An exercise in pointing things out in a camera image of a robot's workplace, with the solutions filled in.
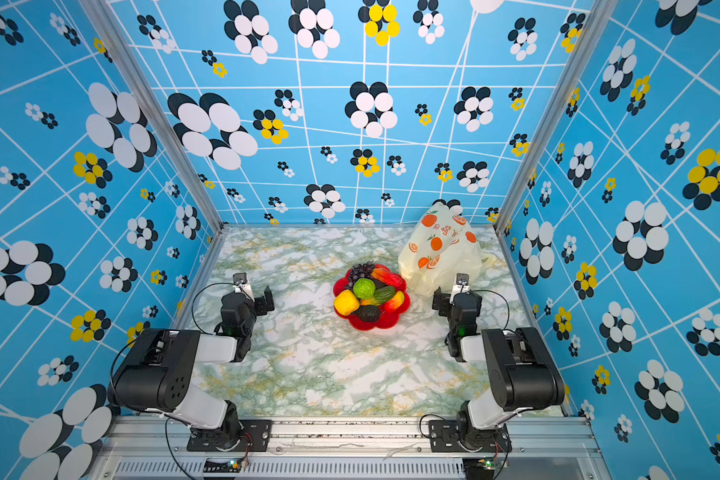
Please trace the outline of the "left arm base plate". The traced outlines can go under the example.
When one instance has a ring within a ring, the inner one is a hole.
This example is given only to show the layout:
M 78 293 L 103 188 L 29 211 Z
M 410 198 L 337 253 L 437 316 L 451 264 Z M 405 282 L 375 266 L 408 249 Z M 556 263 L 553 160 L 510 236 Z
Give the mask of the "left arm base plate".
M 218 429 L 191 429 L 189 452 L 265 452 L 271 435 L 271 420 L 238 420 Z

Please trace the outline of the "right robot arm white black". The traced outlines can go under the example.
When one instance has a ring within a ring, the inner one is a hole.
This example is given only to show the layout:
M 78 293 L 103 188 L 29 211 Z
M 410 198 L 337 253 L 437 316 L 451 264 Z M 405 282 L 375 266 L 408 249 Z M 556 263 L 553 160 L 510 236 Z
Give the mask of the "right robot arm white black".
M 534 327 L 479 329 L 482 297 L 466 285 L 437 289 L 432 309 L 448 320 L 444 343 L 460 363 L 486 367 L 487 390 L 462 404 L 455 420 L 460 448 L 479 452 L 489 446 L 510 450 L 506 424 L 528 411 L 565 401 L 562 376 Z

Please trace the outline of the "red flower-shaped plate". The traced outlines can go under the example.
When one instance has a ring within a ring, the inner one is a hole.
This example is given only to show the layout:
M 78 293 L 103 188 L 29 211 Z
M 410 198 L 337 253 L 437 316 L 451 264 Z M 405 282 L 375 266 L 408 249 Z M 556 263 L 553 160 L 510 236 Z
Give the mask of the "red flower-shaped plate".
M 387 267 L 386 265 L 378 264 L 378 263 L 376 263 L 375 265 L 376 265 L 376 267 L 385 267 L 385 268 L 389 269 L 390 271 L 392 271 L 392 270 L 391 270 L 389 267 Z M 346 273 L 341 279 L 339 279 L 339 280 L 334 284 L 334 286 L 333 286 L 334 299 L 335 299 L 342 291 L 344 291 L 344 290 L 351 290 L 351 291 L 352 291 L 352 288 L 350 288 L 350 287 L 348 286 L 348 274 L 349 274 L 350 269 L 347 271 L 347 273 Z M 380 281 L 378 281 L 378 280 L 374 280 L 374 279 L 372 279 L 372 280 L 374 281 L 377 289 L 378 289 L 378 288 L 381 288 L 381 287 L 384 287 L 384 286 L 387 286 L 387 285 L 384 285 L 382 282 L 380 282 Z M 372 330 L 372 329 L 374 329 L 374 328 L 378 328 L 378 329 L 389 329 L 389 328 L 394 327 L 394 326 L 398 323 L 398 321 L 399 321 L 399 319 L 400 319 L 400 316 L 408 310 L 408 308 L 410 307 L 410 303 L 411 303 L 410 297 L 409 297 L 409 295 L 408 295 L 408 293 L 407 293 L 407 284 L 406 284 L 406 282 L 405 282 L 405 289 L 404 289 L 404 290 L 397 290 L 397 291 L 403 291 L 403 292 L 405 293 L 405 302 L 404 302 L 404 304 L 400 307 L 399 310 L 397 310 L 397 311 L 395 311 L 395 312 L 393 312 L 393 313 L 386 312 L 386 311 L 384 310 L 384 304 L 383 304 L 383 305 L 379 305 L 378 307 L 379 307 L 380 310 L 381 310 L 381 317 L 380 317 L 380 320 L 379 320 L 377 323 L 374 323 L 374 324 L 364 323 L 364 322 L 359 321 L 354 314 L 351 315 L 351 316 L 349 316 L 349 317 L 342 317 L 342 316 L 338 315 L 335 310 L 334 310 L 334 312 L 335 312 L 340 318 L 347 320 L 347 321 L 349 322 L 349 324 L 350 324 L 353 328 L 355 328 L 356 330 L 359 330 L 359 331 L 369 331 L 369 330 Z M 368 301 L 368 300 L 360 300 L 360 306 L 361 306 L 361 305 L 370 305 L 370 304 L 369 304 L 369 301 Z

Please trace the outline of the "yellowish plastic bag orange print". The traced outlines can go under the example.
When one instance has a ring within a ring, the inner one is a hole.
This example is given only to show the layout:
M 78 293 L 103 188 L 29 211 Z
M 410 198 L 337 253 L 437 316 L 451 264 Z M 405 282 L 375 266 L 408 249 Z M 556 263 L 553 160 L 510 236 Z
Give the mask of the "yellowish plastic bag orange print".
M 398 269 L 407 288 L 432 295 L 450 291 L 458 274 L 474 283 L 482 274 L 480 234 L 447 204 L 435 202 L 420 217 L 398 255 Z

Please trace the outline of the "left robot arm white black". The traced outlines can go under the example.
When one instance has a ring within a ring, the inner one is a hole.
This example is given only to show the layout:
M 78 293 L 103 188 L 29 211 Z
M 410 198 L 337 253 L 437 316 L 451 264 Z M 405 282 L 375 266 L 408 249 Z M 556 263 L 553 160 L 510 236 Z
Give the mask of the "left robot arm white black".
M 185 424 L 189 451 L 265 451 L 272 422 L 242 421 L 232 401 L 193 384 L 192 374 L 198 364 L 242 362 L 251 349 L 257 318 L 274 310 L 269 287 L 254 297 L 249 285 L 235 284 L 222 297 L 221 322 L 212 333 L 145 330 L 124 348 L 122 363 L 110 369 L 109 400 Z

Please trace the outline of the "green bumpy fruit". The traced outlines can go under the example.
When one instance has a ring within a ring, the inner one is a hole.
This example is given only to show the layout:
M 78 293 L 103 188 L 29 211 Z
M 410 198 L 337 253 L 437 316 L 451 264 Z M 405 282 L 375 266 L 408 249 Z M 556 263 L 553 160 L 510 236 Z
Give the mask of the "green bumpy fruit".
M 360 278 L 355 281 L 352 291 L 360 300 L 371 299 L 376 292 L 376 285 L 372 279 Z

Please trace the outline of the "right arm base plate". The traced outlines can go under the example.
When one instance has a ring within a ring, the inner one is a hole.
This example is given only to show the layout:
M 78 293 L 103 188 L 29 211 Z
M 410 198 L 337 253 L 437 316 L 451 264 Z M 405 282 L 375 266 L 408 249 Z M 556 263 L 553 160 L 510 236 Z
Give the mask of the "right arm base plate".
M 433 453 L 509 453 L 512 451 L 508 429 L 476 429 L 457 420 L 430 420 L 427 423 Z

